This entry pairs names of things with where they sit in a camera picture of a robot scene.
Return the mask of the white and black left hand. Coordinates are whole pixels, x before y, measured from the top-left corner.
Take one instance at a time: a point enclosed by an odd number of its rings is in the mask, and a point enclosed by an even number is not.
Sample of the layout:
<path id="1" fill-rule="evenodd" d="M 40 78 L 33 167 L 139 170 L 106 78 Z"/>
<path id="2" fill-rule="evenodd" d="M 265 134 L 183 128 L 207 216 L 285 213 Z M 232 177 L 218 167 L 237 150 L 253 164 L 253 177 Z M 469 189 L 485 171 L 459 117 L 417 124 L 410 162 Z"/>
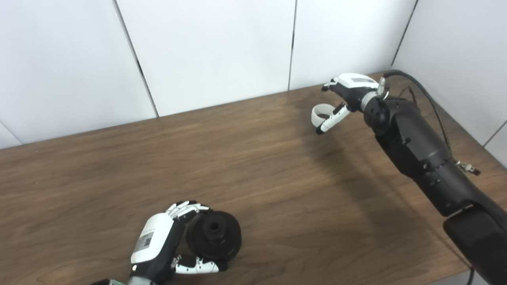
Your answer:
<path id="1" fill-rule="evenodd" d="M 197 215 L 212 210 L 196 201 L 180 201 L 165 212 L 151 216 L 137 240 L 130 258 L 129 285 L 163 285 L 175 274 L 215 274 L 228 270 L 226 262 L 202 256 L 179 255 L 179 247 L 186 225 Z"/>

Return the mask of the white and black right hand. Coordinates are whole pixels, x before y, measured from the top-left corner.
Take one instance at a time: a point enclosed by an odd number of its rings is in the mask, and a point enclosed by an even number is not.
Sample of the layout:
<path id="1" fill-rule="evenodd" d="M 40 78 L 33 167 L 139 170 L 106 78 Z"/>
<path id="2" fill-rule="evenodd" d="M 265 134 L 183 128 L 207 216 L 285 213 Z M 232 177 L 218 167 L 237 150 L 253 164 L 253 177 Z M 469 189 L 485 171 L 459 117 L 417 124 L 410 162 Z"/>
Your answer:
<path id="1" fill-rule="evenodd" d="M 321 91 L 334 92 L 344 102 L 337 107 L 329 104 L 315 105 L 312 109 L 311 121 L 316 127 L 317 135 L 326 133 L 352 112 L 364 111 L 371 99 L 382 96 L 384 83 L 378 83 L 366 75 L 344 73 L 324 84 Z"/>

